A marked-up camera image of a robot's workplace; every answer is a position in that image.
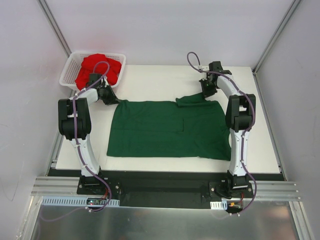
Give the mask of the green t shirt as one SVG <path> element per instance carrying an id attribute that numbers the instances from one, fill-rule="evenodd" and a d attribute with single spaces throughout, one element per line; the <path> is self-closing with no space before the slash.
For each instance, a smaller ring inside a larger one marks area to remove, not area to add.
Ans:
<path id="1" fill-rule="evenodd" d="M 230 161 L 229 136 L 222 106 L 201 93 L 175 101 L 122 100 L 113 114 L 107 155 Z"/>

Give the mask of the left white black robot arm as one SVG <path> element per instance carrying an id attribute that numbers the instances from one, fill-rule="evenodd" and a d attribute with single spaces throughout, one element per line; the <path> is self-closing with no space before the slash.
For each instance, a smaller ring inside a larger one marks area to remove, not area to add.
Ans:
<path id="1" fill-rule="evenodd" d="M 83 177 L 97 176 L 101 171 L 90 141 L 90 105 L 98 101 L 106 106 L 121 102 L 109 84 L 108 77 L 99 73 L 91 73 L 87 85 L 73 97 L 58 101 L 58 129 L 74 148 Z"/>

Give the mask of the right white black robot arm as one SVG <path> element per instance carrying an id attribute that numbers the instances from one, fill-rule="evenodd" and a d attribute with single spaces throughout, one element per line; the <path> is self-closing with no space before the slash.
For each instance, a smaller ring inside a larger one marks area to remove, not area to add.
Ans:
<path id="1" fill-rule="evenodd" d="M 206 99 L 221 90 L 228 99 L 225 124 L 231 136 L 231 158 L 228 172 L 232 176 L 245 176 L 247 172 L 247 148 L 250 131 L 256 121 L 256 96 L 244 93 L 234 81 L 232 73 L 222 68 L 220 61 L 209 64 L 208 70 L 198 65 L 203 74 L 199 81 Z"/>

